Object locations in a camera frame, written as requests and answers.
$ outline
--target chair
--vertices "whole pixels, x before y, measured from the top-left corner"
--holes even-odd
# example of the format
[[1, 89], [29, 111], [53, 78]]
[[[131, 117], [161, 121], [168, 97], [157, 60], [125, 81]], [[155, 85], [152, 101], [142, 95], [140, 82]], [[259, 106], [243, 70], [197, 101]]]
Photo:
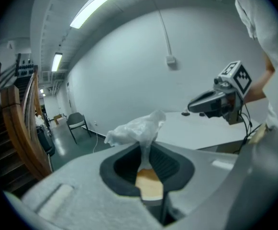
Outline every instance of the chair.
[[74, 139], [74, 141], [76, 142], [75, 140], [75, 137], [72, 133], [72, 129], [75, 129], [75, 128], [78, 128], [78, 127], [81, 127], [82, 125], [85, 125], [86, 128], [87, 128], [87, 132], [89, 133], [90, 137], [91, 137], [91, 134], [90, 134], [90, 131], [88, 129], [88, 126], [87, 126], [87, 123], [86, 123], [86, 119], [85, 119], [85, 116], [80, 114], [80, 113], [72, 113], [70, 114], [70, 116], [68, 116], [68, 119], [67, 119], [67, 126], [72, 134], [72, 137]]

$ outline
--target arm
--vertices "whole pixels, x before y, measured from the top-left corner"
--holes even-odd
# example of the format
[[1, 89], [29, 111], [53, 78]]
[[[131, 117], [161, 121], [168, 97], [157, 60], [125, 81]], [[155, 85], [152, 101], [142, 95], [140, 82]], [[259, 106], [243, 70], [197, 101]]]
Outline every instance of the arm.
[[268, 80], [273, 76], [275, 69], [266, 53], [264, 53], [264, 58], [266, 62], [266, 71], [260, 77], [260, 79], [249, 89], [246, 97], [244, 98], [244, 103], [257, 101], [266, 97], [262, 89], [264, 88]]

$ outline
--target ceiling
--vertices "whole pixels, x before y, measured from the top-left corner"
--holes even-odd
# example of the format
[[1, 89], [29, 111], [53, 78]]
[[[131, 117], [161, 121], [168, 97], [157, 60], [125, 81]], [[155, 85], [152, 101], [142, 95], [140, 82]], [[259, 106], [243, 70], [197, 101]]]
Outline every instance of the ceiling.
[[[99, 7], [81, 28], [70, 27], [75, 15], [87, 1], [35, 0], [34, 2], [31, 25], [32, 54], [34, 61], [39, 65], [39, 86], [50, 88], [52, 95], [57, 93], [66, 77], [74, 55], [100, 25], [144, 0], [110, 0]], [[51, 66], [55, 52], [63, 53], [63, 57], [58, 71], [52, 73]]]

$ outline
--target floor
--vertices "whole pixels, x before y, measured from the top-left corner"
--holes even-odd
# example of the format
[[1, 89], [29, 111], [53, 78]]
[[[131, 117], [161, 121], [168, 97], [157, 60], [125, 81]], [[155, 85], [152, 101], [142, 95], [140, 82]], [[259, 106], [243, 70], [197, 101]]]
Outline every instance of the floor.
[[[77, 144], [72, 138], [72, 135], [67, 127], [66, 121], [60, 121], [59, 125], [54, 122], [50, 124], [52, 130], [52, 140], [56, 147], [55, 154], [51, 157], [53, 171], [58, 170], [67, 162], [93, 152], [93, 148], [96, 144], [96, 135], [91, 133], [91, 136], [87, 131], [81, 127], [73, 129], [73, 135]], [[102, 151], [110, 148], [109, 144], [104, 143], [104, 139], [98, 137], [98, 144], [94, 152]]]

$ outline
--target fluorescent light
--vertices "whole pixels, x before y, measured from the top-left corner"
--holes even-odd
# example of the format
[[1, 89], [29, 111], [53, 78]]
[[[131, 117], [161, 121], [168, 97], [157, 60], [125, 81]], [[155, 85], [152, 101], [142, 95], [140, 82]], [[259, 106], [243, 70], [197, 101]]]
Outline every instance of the fluorescent light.
[[108, 0], [89, 0], [77, 13], [70, 26], [77, 29], [80, 28], [90, 15], [106, 1]]
[[60, 60], [62, 57], [62, 53], [55, 53], [54, 60], [53, 60], [53, 66], [52, 66], [52, 71], [57, 71]]

